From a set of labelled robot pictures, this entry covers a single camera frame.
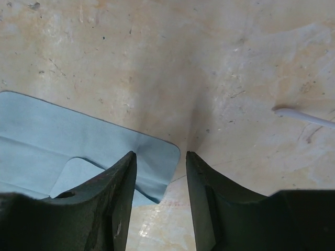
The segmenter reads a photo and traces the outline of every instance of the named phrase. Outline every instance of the white stick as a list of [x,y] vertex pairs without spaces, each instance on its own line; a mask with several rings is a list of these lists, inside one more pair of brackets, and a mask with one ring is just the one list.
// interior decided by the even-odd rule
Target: white stick
[[289,109],[289,108],[282,108],[274,111],[275,114],[277,114],[280,117],[290,117],[290,118],[295,118],[299,119],[302,121],[307,121],[313,124],[319,124],[320,126],[325,126],[325,127],[330,127],[335,129],[335,122],[331,122],[325,119],[320,119],[305,113],[302,113],[300,111],[296,111],[294,109]]

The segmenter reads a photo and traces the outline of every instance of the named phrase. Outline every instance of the beige stone surface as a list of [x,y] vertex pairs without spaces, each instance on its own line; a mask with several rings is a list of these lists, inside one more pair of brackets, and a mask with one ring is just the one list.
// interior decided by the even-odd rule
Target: beige stone surface
[[161,204],[134,208],[128,250],[195,250],[185,153],[265,195],[334,188],[332,0],[0,1],[0,91],[176,144]]

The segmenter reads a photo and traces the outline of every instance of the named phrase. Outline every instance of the tiled floor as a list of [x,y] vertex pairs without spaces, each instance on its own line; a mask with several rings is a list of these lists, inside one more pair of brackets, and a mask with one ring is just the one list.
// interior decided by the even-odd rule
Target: tiled floor
[[194,250],[186,150],[257,192],[334,188],[332,0],[0,1],[0,91],[176,144],[165,199],[134,208],[128,250]]

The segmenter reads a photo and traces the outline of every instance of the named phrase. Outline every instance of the blue fabric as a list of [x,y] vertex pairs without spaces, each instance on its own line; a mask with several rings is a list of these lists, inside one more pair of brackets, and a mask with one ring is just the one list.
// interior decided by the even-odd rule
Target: blue fabric
[[137,153],[138,166],[133,206],[160,202],[179,161],[175,145],[39,99],[0,93],[0,191],[53,197],[129,151]]

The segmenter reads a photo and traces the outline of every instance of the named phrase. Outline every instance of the hole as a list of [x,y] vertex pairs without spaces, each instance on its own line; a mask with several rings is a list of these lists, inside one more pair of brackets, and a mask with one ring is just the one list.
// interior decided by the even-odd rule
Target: hole
[[72,197],[75,196],[74,192],[63,192],[60,195],[58,195],[56,198],[57,199],[64,199],[64,198],[68,198],[68,197]]

